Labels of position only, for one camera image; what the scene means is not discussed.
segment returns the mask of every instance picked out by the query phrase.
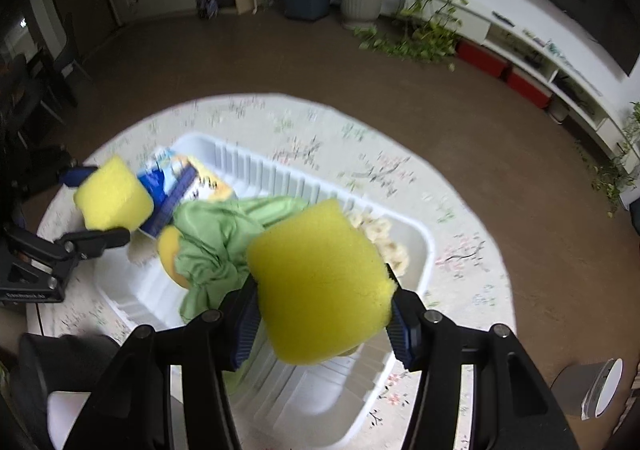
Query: white lid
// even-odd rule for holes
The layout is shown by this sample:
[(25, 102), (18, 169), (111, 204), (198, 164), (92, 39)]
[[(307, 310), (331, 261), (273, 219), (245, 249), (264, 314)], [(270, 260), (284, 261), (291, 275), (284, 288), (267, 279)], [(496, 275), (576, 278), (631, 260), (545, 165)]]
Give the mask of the white lid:
[(622, 359), (618, 358), (611, 367), (609, 371), (609, 375), (602, 386), (602, 390), (600, 391), (600, 397), (598, 398), (598, 403), (596, 404), (596, 417), (604, 412), (604, 410), (609, 406), (613, 395), (618, 390), (618, 384), (620, 383), (620, 377), (622, 377)]

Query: hanging plant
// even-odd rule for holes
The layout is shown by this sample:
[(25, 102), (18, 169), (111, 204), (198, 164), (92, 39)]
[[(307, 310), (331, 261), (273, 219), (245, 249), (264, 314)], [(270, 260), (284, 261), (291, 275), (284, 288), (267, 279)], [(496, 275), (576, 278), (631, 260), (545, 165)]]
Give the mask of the hanging plant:
[(402, 25), (400, 37), (391, 38), (376, 29), (359, 29), (360, 48), (385, 52), (390, 56), (423, 62), (439, 62), (455, 53), (457, 4), (466, 0), (401, 0), (396, 19)]
[(609, 202), (607, 215), (613, 217), (620, 207), (620, 194), (622, 191), (628, 186), (635, 185), (634, 178), (622, 166), (624, 154), (609, 159), (602, 165), (597, 165), (588, 158), (580, 146), (578, 146), (578, 152), (593, 178), (591, 180), (591, 188), (596, 192), (602, 192), (607, 197)]
[(629, 152), (633, 146), (640, 140), (640, 102), (631, 102), (633, 110), (631, 115), (626, 119), (622, 133), (625, 136), (625, 143), (620, 145), (623, 153)]

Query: white shelf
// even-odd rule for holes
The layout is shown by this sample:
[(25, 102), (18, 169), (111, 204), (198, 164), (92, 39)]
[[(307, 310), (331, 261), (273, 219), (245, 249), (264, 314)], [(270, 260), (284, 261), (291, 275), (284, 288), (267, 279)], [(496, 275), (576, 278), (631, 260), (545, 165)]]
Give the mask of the white shelf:
[(540, 83), (542, 83), (545, 86), (551, 88), (548, 78), (545, 78), (542, 75), (542, 73), (540, 73), (539, 71), (536, 71), (531, 65), (529, 65), (527, 62), (525, 62), (518, 55), (514, 54), (513, 52), (509, 51), (508, 49), (503, 48), (501, 45), (499, 45), (499, 44), (497, 44), (495, 42), (491, 42), (490, 40), (485, 40), (484, 42), (482, 42), (481, 45), (484, 46), (487, 49), (491, 49), (492, 51), (498, 53), (498, 55), (500, 55), (503, 58), (506, 58), (511, 63), (517, 65), (518, 67), (523, 69), (523, 71), (526, 71), (527, 74), (533, 76)]
[[(492, 10), (481, 3), (470, 0), (468, 4), (461, 4), (457, 0), (452, 1), (452, 5), (458, 10), (456, 15), (460, 19), (460, 27), (456, 31), (461, 36), (490, 49), (532, 76), (568, 105), (573, 115), (581, 122), (581, 126), (597, 138), (598, 144), (608, 156), (614, 157), (620, 153), (618, 145), (624, 141), (622, 120), (602, 94), (591, 87), (574, 68), (527, 36), (523, 27), (516, 23), (510, 26), (496, 18)], [(432, 12), (431, 7), (425, 8), (423, 16), (427, 18)], [(529, 50), (531, 54), (542, 57), (540, 69), (536, 69), (523, 58), (529, 56)], [(554, 83), (559, 74), (568, 77), (568, 84), (573, 86), (572, 90), (576, 91), (576, 96), (593, 109), (594, 116), (587, 113)], [(626, 159), (625, 169), (631, 172), (640, 164), (640, 148), (633, 146), (629, 156), (636, 158), (635, 162), (631, 162), (628, 157)]]

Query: green leaves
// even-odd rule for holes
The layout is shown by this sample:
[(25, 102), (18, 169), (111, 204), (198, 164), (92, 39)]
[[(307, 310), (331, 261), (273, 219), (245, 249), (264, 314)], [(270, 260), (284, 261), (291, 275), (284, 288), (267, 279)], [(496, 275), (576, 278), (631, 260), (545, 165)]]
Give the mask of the green leaves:
[(609, 211), (607, 215), (613, 217), (620, 206), (620, 193), (627, 187), (635, 184), (634, 178), (631, 177), (622, 166), (622, 157), (614, 157), (605, 164), (594, 165), (593, 161), (587, 158), (586, 153), (577, 146), (578, 153), (587, 169), (590, 171), (593, 179), (591, 180), (591, 188), (596, 192), (602, 192), (609, 201)]
[(354, 34), (363, 39), (360, 49), (372, 49), (401, 59), (418, 62), (440, 62), (455, 52), (456, 34), (439, 24), (424, 24), (414, 29), (410, 38), (394, 40), (374, 29), (357, 29)]

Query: chair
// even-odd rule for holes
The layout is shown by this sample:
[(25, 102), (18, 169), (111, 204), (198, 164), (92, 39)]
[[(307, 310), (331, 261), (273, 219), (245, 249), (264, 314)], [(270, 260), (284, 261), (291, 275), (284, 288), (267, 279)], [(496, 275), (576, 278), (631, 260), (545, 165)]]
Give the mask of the chair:
[(7, 65), (6, 72), (0, 75), (0, 96), (11, 94), (27, 74), (27, 59), (23, 54), (16, 55)]
[(57, 73), (59, 73), (66, 66), (72, 64), (74, 68), (78, 68), (78, 70), (84, 75), (84, 77), (91, 82), (92, 80), (89, 76), (89, 73), (84, 70), (84, 68), (78, 61), (78, 44), (76, 43), (76, 35), (74, 34), (74, 20), (71, 13), (66, 14), (65, 20), (62, 23), (62, 27), (65, 29), (66, 33), (66, 44), (62, 48), (60, 54), (53, 61), (53, 68)]
[(31, 115), (33, 110), (41, 105), (53, 118), (58, 120), (62, 125), (65, 122), (49, 105), (45, 103), (45, 98), (48, 98), (46, 85), (42, 80), (37, 78), (27, 78), (22, 84), (24, 88), (24, 94), (20, 101), (14, 106), (14, 112), (9, 119), (8, 132), (9, 137), (15, 138), (16, 136), (25, 148), (28, 148), (27, 141), (24, 138), (24, 133), (21, 131), (24, 123)]

